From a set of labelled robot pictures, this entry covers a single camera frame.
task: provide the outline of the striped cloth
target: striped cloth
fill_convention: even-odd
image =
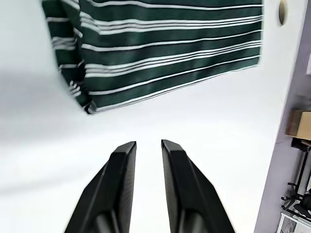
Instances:
[[[43,0],[59,70],[89,113],[258,63],[262,0]]]

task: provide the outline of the black metal stand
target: black metal stand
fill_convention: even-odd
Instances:
[[[292,214],[292,215],[295,215],[295,216],[298,216],[308,222],[311,222],[311,219],[299,214],[299,213],[296,213],[295,211],[293,210],[290,210],[290,208],[292,207],[292,205],[296,202],[296,201],[302,201],[303,199],[303,195],[300,195],[298,193],[298,190],[299,190],[299,186],[301,184],[301,179],[302,179],[302,176],[303,176],[303,171],[305,169],[305,166],[306,166],[306,161],[307,161],[307,158],[308,158],[308,154],[310,152],[310,146],[308,145],[309,141],[307,142],[307,144],[301,140],[301,139],[298,139],[298,138],[293,138],[292,140],[292,144],[291,146],[293,148],[297,148],[297,149],[300,149],[302,152],[303,152],[303,160],[302,160],[302,165],[301,165],[301,169],[299,171],[299,176],[298,176],[298,180],[297,180],[297,183],[287,183],[288,185],[291,186],[291,195],[290,196],[286,196],[286,197],[281,197],[281,199],[285,202],[289,201],[286,205],[282,205],[282,209],[287,211],[288,213]]]

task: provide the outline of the cardboard box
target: cardboard box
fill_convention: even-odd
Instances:
[[[311,140],[311,112],[292,110],[286,134],[296,138]]]

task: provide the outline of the white stripe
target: white stripe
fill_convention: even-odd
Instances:
[[[88,0],[93,6],[105,7],[105,6],[124,6],[124,5],[136,5],[145,8],[173,8],[173,9],[188,9],[188,10],[224,10],[224,9],[236,9],[246,7],[262,7],[263,5],[240,5],[240,6],[224,6],[224,7],[200,7],[200,6],[183,6],[183,5],[163,5],[163,4],[148,4],[140,1],[106,1],[106,2],[94,2]]]
[[[72,86],[69,87],[69,90],[70,92],[73,94],[73,93],[76,93],[78,91],[80,91],[80,86],[76,86],[74,89]]]
[[[78,97],[79,95],[81,95],[81,91],[77,92],[77,93],[74,93],[72,94],[73,97]]]
[[[74,37],[58,37],[58,36],[55,36],[52,38],[52,42],[58,42],[58,41],[61,41],[61,42],[74,42],[75,38]]]
[[[248,42],[241,43],[241,44],[231,45],[231,46],[228,46],[228,47],[222,47],[222,48],[212,49],[212,50],[199,50],[199,51],[195,51],[195,52],[188,52],[188,53],[182,53],[182,54],[177,54],[177,55],[162,56],[162,57],[152,57],[152,58],[143,59],[143,60],[140,60],[140,61],[137,61],[137,62],[131,62],[131,63],[121,64],[121,65],[105,66],[105,65],[100,65],[100,64],[87,64],[86,68],[98,68],[98,69],[105,69],[105,70],[129,68],[129,67],[145,64],[145,63],[148,63],[148,62],[151,62],[151,61],[168,60],[168,59],[172,59],[172,58],[183,58],[183,57],[186,57],[186,56],[189,56],[189,55],[198,54],[198,53],[221,52],[223,50],[234,49],[236,47],[246,46],[246,45],[254,44],[254,43],[262,43],[262,40],[253,40],[253,41],[248,41]]]
[[[240,21],[240,20],[248,20],[248,19],[256,19],[263,17],[263,15],[258,16],[250,16],[250,17],[241,17],[241,18],[227,18],[227,19],[219,19],[219,20],[181,20],[181,19],[170,19],[170,20],[139,20],[139,19],[125,19],[125,20],[115,20],[115,21],[100,21],[93,19],[92,16],[85,12],[80,12],[80,16],[82,20],[91,20],[96,22],[97,25],[100,26],[124,26],[126,24],[139,24],[139,25],[150,25],[150,24],[170,24],[170,23],[197,23],[197,24],[205,24],[205,23],[222,23],[222,22],[232,22],[232,21]]]
[[[221,53],[218,53],[217,55],[231,53],[231,52],[239,51],[239,50],[250,49],[250,48],[257,48],[257,47],[260,47],[260,46],[261,45],[248,46],[248,47],[245,47],[245,48],[240,48],[240,49],[235,49],[235,50],[221,52]],[[160,64],[152,64],[152,65],[148,65],[148,66],[144,66],[144,67],[138,67],[138,68],[135,68],[135,69],[132,69],[132,70],[127,70],[127,71],[123,71],[123,72],[119,72],[119,73],[108,73],[108,74],[107,73],[87,73],[85,75],[85,77],[86,78],[90,78],[90,77],[115,77],[115,76],[120,76],[120,75],[123,75],[123,74],[132,73],[132,72],[135,72],[135,71],[138,71],[138,70],[142,70],[142,69],[167,66],[167,65],[170,65],[170,64],[181,63],[181,62],[190,61],[190,60],[194,60],[194,59],[208,58],[208,57],[213,57],[213,56],[216,56],[216,55],[200,54],[200,56],[196,55],[196,56],[192,56],[192,57],[189,57],[189,58],[184,58],[182,60],[170,61],[170,62],[160,63]]]
[[[252,48],[254,48],[253,46],[259,47],[260,45],[262,45],[262,43],[252,43],[252,44],[243,45],[243,46],[235,47],[233,49],[227,49],[227,50],[222,50],[222,51],[218,51],[218,52],[197,51],[197,52],[192,52],[191,55],[187,55],[187,56],[183,56],[183,57],[152,61],[152,62],[147,62],[144,64],[139,64],[136,66],[126,67],[126,68],[121,68],[121,69],[116,69],[116,70],[100,69],[100,68],[88,68],[86,70],[86,73],[87,74],[89,74],[89,73],[101,73],[101,74],[105,73],[105,74],[110,74],[110,75],[113,75],[116,73],[122,73],[122,72],[126,72],[126,71],[128,71],[128,73],[130,73],[132,70],[146,69],[146,67],[149,67],[150,65],[159,64],[159,66],[164,66],[169,62],[179,63],[181,61],[188,61],[188,60],[192,60],[192,59],[202,58],[202,56],[204,56],[204,55],[207,55],[207,56],[210,55],[210,57],[212,57],[212,56],[217,56],[217,55],[223,54],[224,52],[233,52],[233,51],[237,51],[237,50],[243,50],[243,49],[249,48],[250,46],[252,46]]]
[[[78,68],[81,64],[83,64],[84,61],[81,61],[79,64],[64,64],[60,65],[59,69],[66,69],[66,68]]]
[[[99,107],[99,108],[96,108],[95,111],[99,112],[99,111],[109,110],[109,109],[118,108],[118,107],[121,107],[121,106],[126,106],[126,105],[129,105],[129,104],[137,103],[137,102],[140,102],[140,101],[143,101],[143,100],[148,100],[148,99],[160,96],[162,94],[178,90],[178,89],[186,87],[186,86],[191,86],[191,85],[195,85],[195,84],[201,83],[203,81],[206,81],[208,79],[214,78],[216,76],[220,76],[220,75],[227,74],[227,73],[230,73],[230,72],[239,71],[239,70],[243,70],[243,69],[247,69],[247,68],[251,68],[251,67],[256,67],[256,66],[257,65],[253,65],[253,66],[243,67],[243,68],[236,69],[236,70],[231,70],[231,71],[224,72],[224,73],[221,73],[221,74],[216,74],[216,75],[213,75],[213,76],[206,77],[204,79],[195,80],[195,81],[192,81],[192,82],[189,82],[189,83],[185,83],[185,84],[181,84],[181,85],[178,85],[178,86],[170,87],[170,88],[167,88],[167,89],[164,89],[164,90],[161,90],[161,91],[157,91],[157,92],[151,93],[151,94],[143,96],[143,97],[138,97],[138,98],[127,100],[127,101],[124,101],[124,102],[121,102],[121,103],[112,104],[112,105],[108,105],[108,106],[104,106],[104,107]]]
[[[225,25],[211,25],[211,26],[174,26],[174,27],[157,27],[157,28],[145,28],[145,29],[138,29],[138,28],[127,28],[122,30],[111,30],[111,31],[102,31],[98,27],[89,24],[89,23],[81,23],[82,27],[89,28],[91,30],[96,31],[100,35],[111,35],[111,34],[118,34],[123,32],[150,32],[150,31],[159,31],[159,30],[193,30],[193,29],[205,29],[205,28],[223,28],[223,27],[233,27],[239,25],[246,25],[246,24],[253,24],[263,21],[263,19],[258,19],[256,21],[248,21],[248,22],[241,22],[235,24],[225,24]]]
[[[152,67],[160,67],[160,66],[166,66],[170,64],[175,64],[175,63],[180,63],[180,62],[185,62],[193,59],[200,59],[200,58],[207,58],[207,57],[213,57],[213,56],[218,56],[221,54],[226,54],[226,53],[231,53],[234,51],[239,51],[239,50],[244,50],[244,49],[249,49],[249,48],[256,48],[260,47],[262,43],[255,43],[255,44],[250,44],[250,45],[244,45],[242,47],[234,48],[234,49],[229,49],[229,50],[223,50],[221,52],[204,52],[204,53],[197,53],[197,54],[192,54],[188,56],[184,56],[181,58],[173,58],[173,59],[166,59],[166,60],[161,60],[161,61],[152,61],[148,62],[146,64],[141,64],[139,66],[135,67],[128,67],[128,68],[123,68],[119,70],[103,70],[103,69],[87,69],[86,70],[86,78],[88,77],[114,77],[114,76],[120,76],[123,74],[127,73],[132,73],[138,70],[142,69],[147,69],[147,68],[152,68]]]
[[[75,50],[75,46],[58,45],[53,47],[55,50]]]
[[[83,37],[82,32],[80,32],[78,29],[73,28],[73,32],[74,32],[74,33],[75,33],[78,37],[80,37],[80,38],[82,38],[82,37]]]
[[[64,3],[67,3],[68,5],[72,6],[76,10],[80,9],[80,6],[77,1],[74,1],[74,0],[61,0],[61,1],[63,1]]]
[[[209,69],[209,68],[212,68],[212,67],[216,67],[216,66],[220,66],[220,65],[224,65],[224,64],[228,64],[228,63],[233,63],[233,62],[238,62],[238,61],[243,61],[243,60],[249,60],[249,59],[253,59],[253,58],[257,58],[257,57],[260,57],[260,55],[252,56],[252,57],[246,57],[246,58],[240,58],[240,59],[236,59],[236,60],[232,60],[232,61],[227,61],[227,62],[221,62],[221,63],[217,63],[217,64],[214,64],[214,65],[208,66],[208,67],[202,67],[202,68],[187,70],[187,71],[183,71],[183,72],[180,72],[180,73],[163,76],[163,77],[159,77],[159,78],[156,78],[156,79],[151,79],[151,80],[148,80],[148,81],[144,81],[144,82],[141,82],[141,83],[136,83],[136,84],[133,84],[133,85],[121,87],[121,88],[114,89],[114,90],[90,91],[89,94],[90,95],[108,95],[108,94],[112,94],[112,93],[116,93],[116,92],[125,91],[125,90],[131,89],[131,88],[134,88],[134,87],[138,87],[138,86],[141,86],[141,85],[146,85],[146,84],[149,84],[149,83],[153,83],[153,82],[156,82],[156,81],[159,81],[159,80],[162,80],[162,79],[167,79],[167,78],[171,78],[171,77],[174,77],[174,76],[179,76],[179,75],[182,75],[182,74],[192,73],[192,72],[196,72],[196,71],[203,70],[203,69]]]
[[[149,23],[149,24],[139,24],[139,23],[127,23],[122,25],[115,25],[115,26],[102,26],[99,24],[101,21],[97,20],[91,20],[86,18],[81,18],[82,23],[86,23],[92,26],[97,27],[100,30],[110,30],[110,31],[117,31],[117,30],[124,30],[127,31],[131,28],[134,29],[151,29],[151,28],[161,28],[161,27],[201,27],[201,26],[217,26],[217,25],[228,25],[233,23],[243,23],[243,22],[252,22],[255,20],[263,19],[262,16],[252,18],[252,19],[241,19],[241,20],[235,20],[235,21],[229,21],[229,22],[208,22],[207,20],[202,23],[196,23],[192,22],[192,20],[186,20],[187,22],[178,22],[178,20],[175,20],[175,22],[172,23],[161,23],[161,24],[155,24],[155,23]]]
[[[248,35],[252,33],[258,33],[262,32],[263,30],[255,30],[251,31],[248,33],[242,33],[242,34],[237,34],[237,35],[229,35],[229,36],[223,36],[223,37],[211,37],[211,38],[202,38],[202,39],[197,39],[197,40],[180,40],[180,41],[163,41],[163,42],[154,42],[154,43],[149,43],[149,44],[143,44],[143,45],[135,45],[135,46],[124,46],[124,47],[97,47],[89,44],[82,44],[82,48],[87,49],[87,50],[93,50],[96,52],[103,52],[103,51],[120,51],[120,50],[137,50],[141,49],[144,47],[149,47],[149,46],[156,46],[156,45],[174,45],[174,44],[185,44],[185,43],[193,43],[193,42],[198,42],[198,41],[210,41],[210,40],[219,40],[219,39],[227,39],[227,38],[233,38],[237,36],[243,36],[243,35]]]
[[[47,22],[69,22],[69,18],[47,17]]]

